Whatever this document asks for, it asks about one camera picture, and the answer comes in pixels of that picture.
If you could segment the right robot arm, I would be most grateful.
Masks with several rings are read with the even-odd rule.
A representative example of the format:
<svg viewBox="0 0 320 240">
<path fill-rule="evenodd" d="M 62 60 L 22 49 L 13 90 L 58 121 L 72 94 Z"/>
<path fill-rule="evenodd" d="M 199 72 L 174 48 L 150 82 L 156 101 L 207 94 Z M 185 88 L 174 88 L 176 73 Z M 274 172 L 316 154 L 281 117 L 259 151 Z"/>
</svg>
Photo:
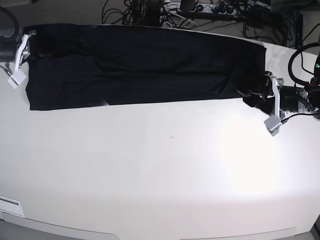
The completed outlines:
<svg viewBox="0 0 320 240">
<path fill-rule="evenodd" d="M 5 7 L 0 8 L 0 68 L 12 77 L 30 56 L 32 30 L 21 32 L 17 18 Z"/>
</svg>

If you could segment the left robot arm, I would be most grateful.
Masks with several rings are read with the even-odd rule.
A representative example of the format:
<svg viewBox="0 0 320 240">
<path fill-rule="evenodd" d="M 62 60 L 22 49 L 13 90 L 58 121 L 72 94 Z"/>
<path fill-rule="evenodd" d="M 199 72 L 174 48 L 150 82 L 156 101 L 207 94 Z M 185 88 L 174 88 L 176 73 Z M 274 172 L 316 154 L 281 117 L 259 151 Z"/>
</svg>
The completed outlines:
<svg viewBox="0 0 320 240">
<path fill-rule="evenodd" d="M 310 116 L 320 119 L 320 57 L 317 56 L 312 70 L 304 63 L 304 52 L 320 47 L 320 41 L 304 44 L 307 34 L 290 57 L 287 65 L 288 76 L 293 86 L 284 84 L 284 79 L 275 77 L 266 71 L 263 79 L 252 85 L 243 85 L 237 89 L 243 101 L 268 115 L 264 124 L 271 130 L 284 125 L 297 116 Z M 303 80 L 294 74 L 293 63 L 300 57 L 301 70 L 309 74 L 310 80 Z"/>
</svg>

